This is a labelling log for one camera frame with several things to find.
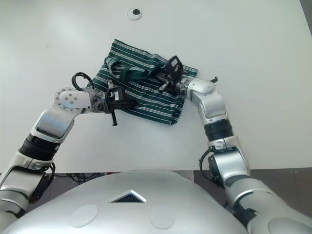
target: floor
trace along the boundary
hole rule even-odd
[[[312,0],[301,0],[301,5],[312,34]],[[178,172],[209,192],[220,204],[225,202],[224,190],[207,181],[199,171]],[[262,180],[278,196],[284,199],[294,209],[312,217],[312,168],[253,170],[252,177]],[[56,177],[52,185],[30,210],[78,186],[68,177]]]
[[[312,0],[300,0],[300,2],[312,34]]]

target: table surface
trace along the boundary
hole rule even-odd
[[[143,12],[126,19],[128,8]],[[93,77],[113,39],[219,77],[252,169],[312,167],[312,37],[298,0],[1,1],[0,172],[54,93]],[[207,140],[187,101],[167,126],[116,111],[78,116],[57,172],[198,169]]]

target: black wire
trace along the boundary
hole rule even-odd
[[[99,178],[101,176],[104,176],[105,174],[102,173],[93,173],[90,176],[86,176],[85,173],[66,173],[65,177],[69,177],[72,179],[74,182],[80,184],[83,184],[89,180]]]
[[[203,177],[205,177],[207,180],[211,181],[214,183],[214,180],[209,177],[204,171],[203,171],[203,162],[204,162],[204,159],[205,157],[210,153],[210,150],[208,149],[203,155],[202,157],[200,158],[199,160],[199,169],[200,169],[200,172],[201,174],[203,175]]]
[[[205,177],[207,180],[209,180],[210,182],[214,183],[215,185],[217,185],[218,187],[224,189],[223,185],[220,184],[218,181],[214,180],[212,178],[212,176],[208,176],[204,171],[203,171],[203,162],[204,162],[204,159],[206,158],[206,156],[210,153],[210,150],[208,149],[203,155],[202,157],[200,158],[199,160],[199,169],[200,169],[200,172],[202,174],[203,177]]]
[[[78,91],[83,91],[78,85],[77,85],[77,82],[76,82],[76,78],[77,77],[83,77],[84,79],[87,79],[89,81],[89,83],[91,84],[92,86],[92,89],[94,89],[94,84],[93,84],[93,81],[92,79],[85,73],[83,72],[78,72],[76,74],[73,75],[72,77],[72,84],[74,86],[75,89],[77,89]]]

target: green fabric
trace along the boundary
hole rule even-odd
[[[164,82],[154,78],[166,61],[157,54],[152,55],[115,39],[108,57],[93,79],[94,87],[106,92],[107,82],[111,79],[114,85],[125,88],[129,98],[138,102],[138,106],[123,111],[149,120],[175,124],[181,115],[184,97],[168,92],[159,93],[158,89]],[[183,68],[188,76],[197,75],[197,69]]]

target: towel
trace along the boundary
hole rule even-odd
[[[115,39],[111,50],[101,69],[93,79],[94,88],[106,92],[108,80],[115,86],[122,86],[127,97],[138,102],[138,105],[123,111],[164,124],[177,123],[185,97],[174,96],[158,89],[164,82],[155,78],[155,73],[167,60],[157,54],[127,45]],[[198,70],[183,66],[184,73],[195,77]]]

